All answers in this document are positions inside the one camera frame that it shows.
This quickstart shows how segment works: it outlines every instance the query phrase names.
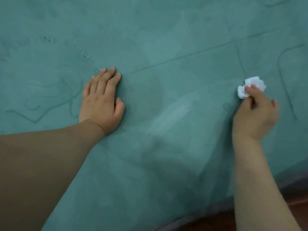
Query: teal fabric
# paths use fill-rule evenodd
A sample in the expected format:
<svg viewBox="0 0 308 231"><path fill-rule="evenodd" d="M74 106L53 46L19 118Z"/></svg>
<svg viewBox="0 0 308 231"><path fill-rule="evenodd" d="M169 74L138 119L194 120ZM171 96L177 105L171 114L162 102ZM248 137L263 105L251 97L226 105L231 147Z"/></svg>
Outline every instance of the teal fabric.
<svg viewBox="0 0 308 231"><path fill-rule="evenodd" d="M84 84L123 74L118 130L90 152L43 230L151 230L233 194L238 85L281 117L274 175L305 170L306 0L1 0L1 134L78 122Z"/></svg>

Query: right hand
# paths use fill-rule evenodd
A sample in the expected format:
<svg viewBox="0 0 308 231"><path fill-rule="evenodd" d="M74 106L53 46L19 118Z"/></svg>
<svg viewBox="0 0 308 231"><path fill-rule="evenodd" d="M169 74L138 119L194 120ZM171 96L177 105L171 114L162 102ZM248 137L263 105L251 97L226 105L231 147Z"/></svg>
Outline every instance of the right hand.
<svg viewBox="0 0 308 231"><path fill-rule="evenodd" d="M115 88L121 79L116 69L102 69L85 85L79 113L79 122L91 121L102 129L101 137L114 131L121 121L125 104L120 98L115 100Z"/></svg>
<svg viewBox="0 0 308 231"><path fill-rule="evenodd" d="M278 120L278 104L276 100L268 100L255 85L245 87L245 92L250 97L243 100L233 118L232 136L233 139L251 138L260 141Z"/></svg>

